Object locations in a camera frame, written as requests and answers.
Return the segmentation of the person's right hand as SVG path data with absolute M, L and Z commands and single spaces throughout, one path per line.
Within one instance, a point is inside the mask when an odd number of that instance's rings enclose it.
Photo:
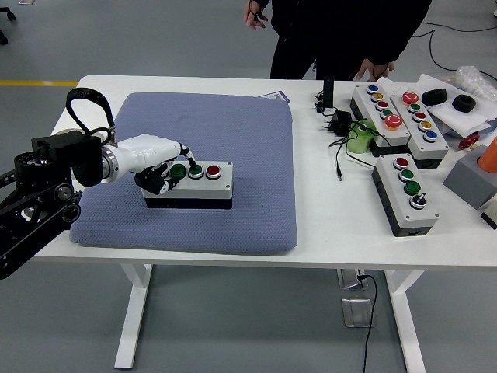
M 268 18 L 263 14 L 264 7 L 257 1 L 249 0 L 244 7 L 244 22 L 252 30 L 265 29 Z

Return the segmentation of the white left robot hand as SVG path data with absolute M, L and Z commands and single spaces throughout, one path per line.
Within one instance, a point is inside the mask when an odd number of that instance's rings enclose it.
M 108 147 L 115 160 L 111 166 L 109 181 L 117 181 L 126 173 L 135 173 L 137 185 L 149 193 L 160 195 L 173 189 L 178 177 L 166 176 L 172 168 L 171 162 L 179 155 L 184 156 L 189 165 L 196 167 L 195 158 L 189 148 L 177 141 L 150 134 L 128 138 L 117 147 Z

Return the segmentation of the person's left hand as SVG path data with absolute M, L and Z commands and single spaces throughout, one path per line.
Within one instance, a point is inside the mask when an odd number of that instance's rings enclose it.
M 394 71 L 394 69 L 394 62 L 388 62 L 387 64 L 374 64 L 370 60 L 364 59 L 355 76 L 355 79 L 361 80 L 365 75 L 368 75 L 368 82 L 376 82 L 382 77 L 388 77 L 390 72 Z

